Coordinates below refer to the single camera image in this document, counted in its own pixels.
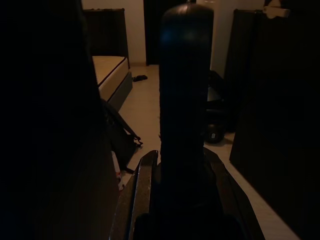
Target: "black backpack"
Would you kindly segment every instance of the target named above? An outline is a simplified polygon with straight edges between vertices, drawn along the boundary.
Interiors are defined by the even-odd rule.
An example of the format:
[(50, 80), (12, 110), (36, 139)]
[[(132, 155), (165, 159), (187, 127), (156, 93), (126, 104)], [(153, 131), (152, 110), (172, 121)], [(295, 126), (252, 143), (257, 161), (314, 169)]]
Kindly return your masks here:
[(143, 142), (140, 141), (141, 138), (128, 126), (117, 110), (107, 101), (103, 99), (101, 101), (106, 120), (107, 135), (111, 142), (111, 149), (118, 160), (120, 170), (133, 174), (134, 171), (127, 168), (127, 164), (136, 152), (136, 149), (141, 148)]

